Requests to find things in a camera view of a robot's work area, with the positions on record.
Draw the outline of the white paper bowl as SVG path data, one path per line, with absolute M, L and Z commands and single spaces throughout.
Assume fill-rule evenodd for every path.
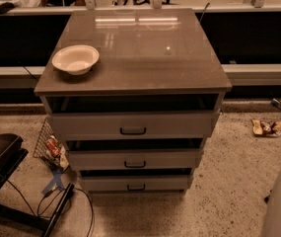
M 52 65 L 70 75 L 83 75 L 92 69 L 99 58 L 99 52 L 92 46 L 71 45 L 54 54 Z

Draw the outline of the blue tape cross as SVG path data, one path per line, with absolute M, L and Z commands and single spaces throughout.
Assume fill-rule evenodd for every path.
M 42 190 L 41 193 L 43 195 L 46 195 L 49 191 L 52 191 L 54 188 L 57 188 L 58 190 L 63 190 L 64 185 L 62 183 L 61 177 L 62 177 L 62 172 L 53 171 L 52 172 L 52 179 L 45 186 L 45 188 Z

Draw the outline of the grey drawer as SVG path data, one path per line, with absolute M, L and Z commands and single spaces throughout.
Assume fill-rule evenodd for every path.
M 209 137 L 219 112 L 51 114 L 62 141 Z
M 83 177 L 78 179 L 80 186 L 90 193 L 186 191 L 190 188 L 192 180 L 191 175 Z
M 173 169 L 197 167 L 203 150 L 69 151 L 73 170 Z

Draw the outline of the grey drawer cabinet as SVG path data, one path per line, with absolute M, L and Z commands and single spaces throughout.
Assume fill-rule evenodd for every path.
M 59 48 L 88 44 L 92 70 L 71 76 L 46 65 L 35 93 L 47 115 L 219 112 L 232 85 L 190 9 L 73 13 Z M 203 150 L 208 137 L 61 141 L 69 151 Z M 81 170 L 77 177 L 183 176 L 197 167 Z

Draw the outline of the black office chair base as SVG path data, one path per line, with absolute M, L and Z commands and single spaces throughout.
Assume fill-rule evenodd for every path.
M 0 134 L 0 189 L 27 156 L 28 151 L 22 148 L 23 139 L 13 133 Z M 35 215 L 18 211 L 0 203 L 0 217 L 16 221 L 30 227 L 46 231 L 48 221 Z

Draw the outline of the middle grey drawer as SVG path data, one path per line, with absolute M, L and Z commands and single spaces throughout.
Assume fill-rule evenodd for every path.
M 173 169 L 197 167 L 203 150 L 69 151 L 73 170 Z

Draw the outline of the top grey drawer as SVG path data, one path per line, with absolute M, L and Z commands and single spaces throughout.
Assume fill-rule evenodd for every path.
M 209 137 L 219 112 L 51 114 L 62 141 Z

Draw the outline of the red snack packet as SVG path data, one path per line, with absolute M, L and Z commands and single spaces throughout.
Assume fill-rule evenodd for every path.
M 50 155 L 52 157 L 57 157 L 59 155 L 60 148 L 58 146 L 57 140 L 53 136 L 47 139 L 45 146 L 50 151 Z

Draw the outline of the bottom grey drawer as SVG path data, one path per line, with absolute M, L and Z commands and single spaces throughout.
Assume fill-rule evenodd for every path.
M 190 188 L 192 180 L 191 175 L 83 177 L 78 179 L 80 186 L 90 193 L 186 191 Z

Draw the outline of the black bar on floor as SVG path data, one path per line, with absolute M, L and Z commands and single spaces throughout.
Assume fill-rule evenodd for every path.
M 52 213 L 52 216 L 50 217 L 45 230 L 43 231 L 43 233 L 41 234 L 40 237 L 49 237 L 50 236 L 54 226 L 56 225 L 59 217 L 61 216 L 61 213 L 62 213 L 63 209 L 65 208 L 65 205 L 66 205 L 67 201 L 73 195 L 73 189 L 74 189 L 73 184 L 69 184 L 67 186 L 67 188 L 65 189 L 60 201 L 57 204 L 57 207 L 54 209 L 54 211 Z

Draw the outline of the snack wrappers on floor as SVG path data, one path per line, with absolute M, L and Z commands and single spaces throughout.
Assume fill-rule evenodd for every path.
M 277 99 L 271 100 L 271 105 L 281 112 L 281 101 Z M 264 121 L 253 119 L 252 132 L 256 136 L 262 137 L 279 137 L 281 136 L 281 120 Z

